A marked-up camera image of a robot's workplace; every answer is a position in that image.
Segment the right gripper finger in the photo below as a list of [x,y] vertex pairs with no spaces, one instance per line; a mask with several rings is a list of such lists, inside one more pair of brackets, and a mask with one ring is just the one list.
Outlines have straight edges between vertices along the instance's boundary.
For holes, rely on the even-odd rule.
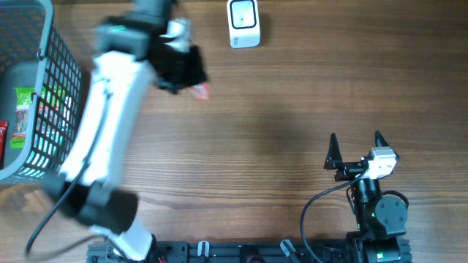
[[399,160],[399,155],[389,146],[380,131],[375,131],[374,141],[374,159],[394,158]]
[[330,136],[330,142],[328,147],[328,153],[325,157],[325,163],[323,169],[332,170],[340,169],[343,164],[343,159],[341,157],[341,151],[339,149],[339,143],[335,133],[332,133]]

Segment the small orange white packet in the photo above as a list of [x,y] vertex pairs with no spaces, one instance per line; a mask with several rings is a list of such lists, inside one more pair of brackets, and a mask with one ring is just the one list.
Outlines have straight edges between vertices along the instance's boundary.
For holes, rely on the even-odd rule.
[[205,101],[210,97],[211,88],[209,83],[203,82],[192,86],[191,92],[194,98]]

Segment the green candy bag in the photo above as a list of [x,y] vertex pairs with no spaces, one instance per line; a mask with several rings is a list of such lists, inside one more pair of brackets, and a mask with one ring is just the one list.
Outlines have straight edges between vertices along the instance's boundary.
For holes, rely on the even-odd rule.
[[[33,94],[34,88],[22,87],[14,88],[14,90],[17,96],[17,102],[15,125],[12,139],[10,140],[10,147],[11,149],[20,149],[24,147],[26,141],[29,108],[32,103],[31,95]],[[62,88],[55,85],[51,92],[46,91],[45,87],[43,87],[42,98],[45,98],[47,103],[53,105],[57,113],[50,111],[49,106],[45,106],[43,103],[39,104],[38,113],[47,118],[53,118],[53,124],[57,125],[60,130],[66,132],[69,128],[69,125],[66,123],[66,121],[69,120],[67,109],[69,97],[65,95]]]

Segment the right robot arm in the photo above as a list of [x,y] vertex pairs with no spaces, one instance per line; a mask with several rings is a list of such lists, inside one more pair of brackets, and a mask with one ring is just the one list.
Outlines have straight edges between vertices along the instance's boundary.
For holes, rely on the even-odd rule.
[[380,180],[393,174],[399,155],[379,131],[375,146],[359,161],[345,162],[332,133],[324,169],[334,170],[336,182],[346,182],[358,230],[345,238],[351,262],[403,262],[399,237],[406,234],[409,200],[397,191],[382,191]]

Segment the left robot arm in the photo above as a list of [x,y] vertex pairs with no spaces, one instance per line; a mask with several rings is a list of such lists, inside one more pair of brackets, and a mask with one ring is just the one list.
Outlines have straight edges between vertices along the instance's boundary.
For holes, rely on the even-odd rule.
[[92,252],[90,262],[163,262],[155,236],[137,219],[137,195],[121,187],[122,165],[148,88],[209,95],[192,23],[178,1],[136,1],[97,26],[93,63],[75,142],[59,171],[45,176],[43,191],[53,212],[109,243],[108,251]]

